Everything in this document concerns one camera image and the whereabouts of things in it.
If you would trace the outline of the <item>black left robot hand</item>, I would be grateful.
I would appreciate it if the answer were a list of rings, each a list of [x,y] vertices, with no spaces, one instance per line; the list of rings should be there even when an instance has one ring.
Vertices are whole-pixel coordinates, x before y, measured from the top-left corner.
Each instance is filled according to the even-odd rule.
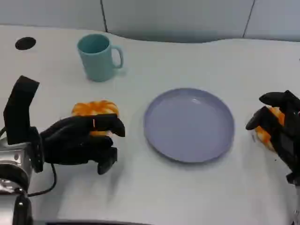
[[[93,136],[92,131],[110,131],[125,137],[124,124],[116,114],[68,117],[41,132],[45,162],[80,165],[94,161],[98,174],[105,174],[117,161],[118,150],[111,137]]]

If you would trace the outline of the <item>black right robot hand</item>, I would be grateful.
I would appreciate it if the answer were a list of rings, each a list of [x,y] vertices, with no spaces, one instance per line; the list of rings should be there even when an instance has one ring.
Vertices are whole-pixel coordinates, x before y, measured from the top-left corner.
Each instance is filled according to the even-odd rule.
[[[289,90],[268,92],[260,96],[265,104],[246,124],[246,130],[261,127],[270,135],[270,142],[278,156],[291,169],[300,172],[300,100]],[[285,115],[284,125],[267,106],[278,107]]]

